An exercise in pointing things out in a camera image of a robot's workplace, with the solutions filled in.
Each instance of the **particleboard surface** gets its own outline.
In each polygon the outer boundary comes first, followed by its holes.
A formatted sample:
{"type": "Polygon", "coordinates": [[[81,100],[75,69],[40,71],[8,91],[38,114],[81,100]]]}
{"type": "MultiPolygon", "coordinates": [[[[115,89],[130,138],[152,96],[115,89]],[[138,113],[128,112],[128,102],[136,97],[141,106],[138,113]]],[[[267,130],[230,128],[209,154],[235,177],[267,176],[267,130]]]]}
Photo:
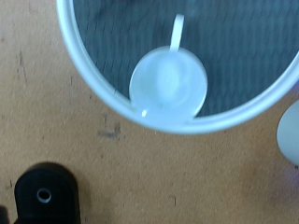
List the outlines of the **particleboard surface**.
{"type": "Polygon", "coordinates": [[[299,171],[276,131],[299,88],[236,128],[179,136],[95,97],[66,52],[55,1],[0,1],[0,52],[0,205],[10,223],[14,184],[40,161],[74,173],[82,223],[298,222],[299,171]]]}

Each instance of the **circular frame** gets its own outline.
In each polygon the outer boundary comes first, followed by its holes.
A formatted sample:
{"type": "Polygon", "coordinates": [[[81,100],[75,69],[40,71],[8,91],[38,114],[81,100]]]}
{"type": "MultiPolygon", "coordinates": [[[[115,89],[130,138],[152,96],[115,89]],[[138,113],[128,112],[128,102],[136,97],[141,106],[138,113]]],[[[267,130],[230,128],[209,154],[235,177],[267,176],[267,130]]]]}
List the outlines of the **circular frame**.
{"type": "Polygon", "coordinates": [[[148,128],[167,133],[211,133],[228,129],[263,113],[280,100],[299,79],[299,52],[284,73],[264,92],[229,111],[181,124],[159,125],[137,116],[131,102],[118,93],[93,64],[81,40],[73,0],[57,0],[57,12],[63,38],[74,65],[85,82],[107,105],[124,117],[148,128]]]}

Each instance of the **white round object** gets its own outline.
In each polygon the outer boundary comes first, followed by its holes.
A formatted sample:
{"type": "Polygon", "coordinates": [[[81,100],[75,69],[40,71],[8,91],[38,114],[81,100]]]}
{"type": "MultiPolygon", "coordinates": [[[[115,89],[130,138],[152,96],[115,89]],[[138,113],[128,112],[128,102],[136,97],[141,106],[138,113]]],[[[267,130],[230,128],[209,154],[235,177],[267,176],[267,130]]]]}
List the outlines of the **white round object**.
{"type": "Polygon", "coordinates": [[[107,105],[126,118],[148,128],[168,133],[211,133],[228,129],[252,119],[280,100],[299,80],[299,52],[289,67],[264,92],[232,110],[184,124],[159,125],[136,114],[131,102],[115,89],[99,72],[84,47],[76,22],[74,4],[70,0],[56,0],[59,23],[67,50],[74,65],[94,91],[107,105]]]}
{"type": "Polygon", "coordinates": [[[299,101],[291,105],[280,120],[278,146],[288,160],[299,165],[299,101]]]}
{"type": "Polygon", "coordinates": [[[133,72],[130,98],[138,115],[159,125],[192,120],[206,99],[206,71],[195,55],[162,47],[133,72]]]}

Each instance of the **brown table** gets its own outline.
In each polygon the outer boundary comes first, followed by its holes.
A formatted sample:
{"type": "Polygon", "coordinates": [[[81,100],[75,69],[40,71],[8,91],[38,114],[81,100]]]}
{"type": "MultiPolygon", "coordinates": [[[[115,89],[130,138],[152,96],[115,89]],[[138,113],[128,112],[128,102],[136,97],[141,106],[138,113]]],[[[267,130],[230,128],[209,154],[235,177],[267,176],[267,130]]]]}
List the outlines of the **brown table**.
{"type": "Polygon", "coordinates": [[[299,171],[279,152],[276,131],[298,99],[293,89],[224,132],[156,133],[84,83],[55,1],[0,1],[0,205],[14,221],[19,176],[56,161],[78,180],[82,223],[297,223],[299,171]]]}

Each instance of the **screw hole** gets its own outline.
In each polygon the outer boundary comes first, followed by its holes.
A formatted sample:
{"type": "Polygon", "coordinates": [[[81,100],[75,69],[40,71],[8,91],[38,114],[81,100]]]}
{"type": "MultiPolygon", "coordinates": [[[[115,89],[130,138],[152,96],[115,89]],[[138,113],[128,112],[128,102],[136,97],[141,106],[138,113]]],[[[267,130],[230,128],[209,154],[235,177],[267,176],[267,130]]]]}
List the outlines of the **screw hole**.
{"type": "Polygon", "coordinates": [[[39,189],[36,196],[41,203],[48,203],[51,198],[51,193],[48,189],[39,189]]]}

